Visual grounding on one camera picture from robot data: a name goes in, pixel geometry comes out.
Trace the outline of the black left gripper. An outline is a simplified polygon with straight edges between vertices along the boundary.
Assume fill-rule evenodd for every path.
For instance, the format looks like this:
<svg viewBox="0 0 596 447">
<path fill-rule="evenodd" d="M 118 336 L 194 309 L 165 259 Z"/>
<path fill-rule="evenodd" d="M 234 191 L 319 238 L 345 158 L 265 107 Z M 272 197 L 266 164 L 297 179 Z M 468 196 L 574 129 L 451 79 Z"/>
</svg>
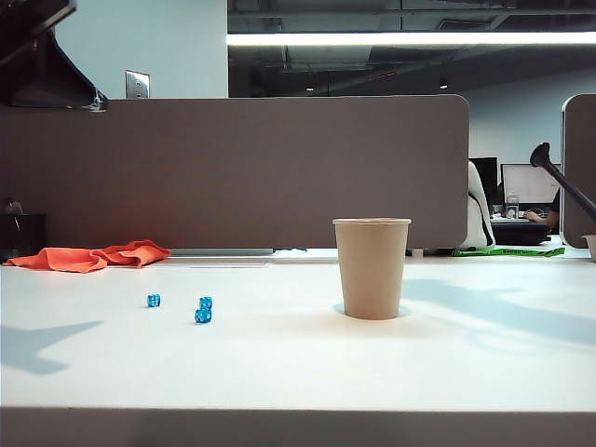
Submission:
<svg viewBox="0 0 596 447">
<path fill-rule="evenodd" d="M 77 2 L 73 0 L 1 2 L 3 105 L 89 111 L 107 109 L 108 98 L 68 58 L 54 32 L 48 31 L 73 14 L 76 7 Z M 35 49 L 20 54 L 33 41 Z"/>
</svg>

